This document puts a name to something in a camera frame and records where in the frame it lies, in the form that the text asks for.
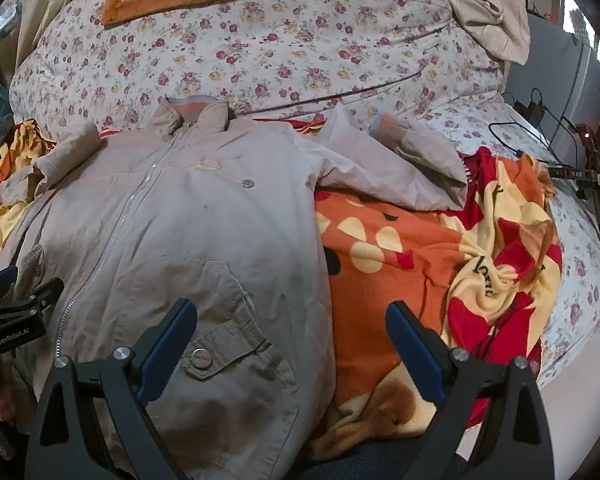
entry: pocket flap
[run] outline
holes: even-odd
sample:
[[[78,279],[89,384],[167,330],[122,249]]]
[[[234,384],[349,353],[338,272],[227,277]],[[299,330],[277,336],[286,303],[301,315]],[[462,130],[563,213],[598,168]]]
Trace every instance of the pocket flap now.
[[[238,307],[229,321],[222,323],[206,335],[194,339],[182,357],[182,367],[197,379],[214,376],[235,360],[253,352],[265,341],[253,317],[244,306]],[[194,352],[204,349],[208,360],[202,365],[194,358]]]

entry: hand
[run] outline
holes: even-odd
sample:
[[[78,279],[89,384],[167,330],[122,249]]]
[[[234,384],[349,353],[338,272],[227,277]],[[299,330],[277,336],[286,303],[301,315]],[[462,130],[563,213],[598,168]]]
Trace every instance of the hand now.
[[[0,421],[30,424],[33,421],[36,402],[29,392],[16,388],[11,363],[0,361]]]

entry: jacket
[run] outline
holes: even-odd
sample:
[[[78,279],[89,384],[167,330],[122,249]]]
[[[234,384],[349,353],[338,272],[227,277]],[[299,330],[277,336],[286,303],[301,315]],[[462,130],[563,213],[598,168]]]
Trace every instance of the jacket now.
[[[93,124],[78,128],[3,184],[6,202],[32,204],[0,269],[18,265],[17,296],[64,281],[47,336],[22,348],[37,395],[56,356],[105,358],[178,298],[193,300],[196,333],[147,412],[190,477],[279,479],[334,391],[315,186],[404,207],[459,200],[351,126],[342,107],[314,139],[227,117],[215,102],[187,123],[163,100],[145,128],[105,139]],[[102,410],[100,421],[124,467]]]

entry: snap button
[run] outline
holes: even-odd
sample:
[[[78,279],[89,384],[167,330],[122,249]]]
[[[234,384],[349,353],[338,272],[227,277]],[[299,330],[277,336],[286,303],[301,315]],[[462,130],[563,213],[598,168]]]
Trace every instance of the snap button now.
[[[211,352],[209,352],[209,350],[205,350],[204,348],[198,348],[194,350],[193,354],[191,355],[191,362],[199,370],[206,370],[209,368],[213,360],[214,358],[211,355]]]

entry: bed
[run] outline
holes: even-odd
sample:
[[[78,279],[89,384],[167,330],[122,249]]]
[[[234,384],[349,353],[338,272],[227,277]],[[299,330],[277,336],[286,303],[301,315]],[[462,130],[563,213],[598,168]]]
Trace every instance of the bed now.
[[[77,120],[101,130],[148,121],[162,95],[225,97],[238,115],[321,121],[342,103],[360,129],[379,111],[417,119],[473,153],[511,156],[487,128],[523,119],[505,104],[504,64],[454,17],[449,0],[235,0],[103,28],[103,0],[73,0],[16,72],[16,122],[35,117],[53,139]],[[517,126],[511,146],[551,155]],[[600,242],[569,183],[550,206],[562,282],[542,336],[539,385],[600,330]]]

